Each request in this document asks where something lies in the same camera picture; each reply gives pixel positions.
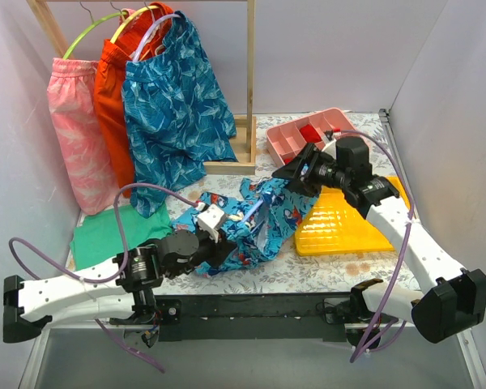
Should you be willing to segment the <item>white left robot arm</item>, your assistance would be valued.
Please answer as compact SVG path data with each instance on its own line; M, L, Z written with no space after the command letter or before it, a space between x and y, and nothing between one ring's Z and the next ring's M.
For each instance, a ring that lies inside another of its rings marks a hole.
M223 233L213 239L206 231L177 230L75 277L8 276L3 282L2 340L33 340L51 325L89 319L113 318L122 325L167 322L167 305L157 302L154 289L203 263L219 267L236 248Z

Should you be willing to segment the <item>blue shark print shorts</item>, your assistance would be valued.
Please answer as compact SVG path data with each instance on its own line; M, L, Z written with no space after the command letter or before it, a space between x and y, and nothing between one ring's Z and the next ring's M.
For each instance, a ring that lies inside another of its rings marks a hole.
M218 267L202 263L199 275L213 276L225 271L251 269L269 262L282 245L296 232L318 197L304 196L287 189L288 182L270 178L253 182L241 181L241 200L204 192L199 200L215 204L228 214L222 230L237 248Z

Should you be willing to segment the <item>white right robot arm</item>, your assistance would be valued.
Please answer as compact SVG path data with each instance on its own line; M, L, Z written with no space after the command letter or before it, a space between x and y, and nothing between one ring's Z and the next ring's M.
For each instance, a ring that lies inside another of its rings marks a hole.
M375 323L387 314L412 323L433 344L484 321L486 275L480 269L466 269L413 219L393 184L373 173L369 147L362 138L344 136L323 150L308 143L272 176L285 180L287 188L299 195L314 197L323 187L340 190L416 278L419 292L379 279L357 284L344 305L349 318Z

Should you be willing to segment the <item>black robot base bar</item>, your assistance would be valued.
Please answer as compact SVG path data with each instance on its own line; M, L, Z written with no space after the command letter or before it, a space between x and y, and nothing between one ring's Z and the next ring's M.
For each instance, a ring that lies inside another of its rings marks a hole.
M155 298L156 312L113 325L138 326L143 341L320 339L358 345L370 314L350 309L349 293L171 295Z

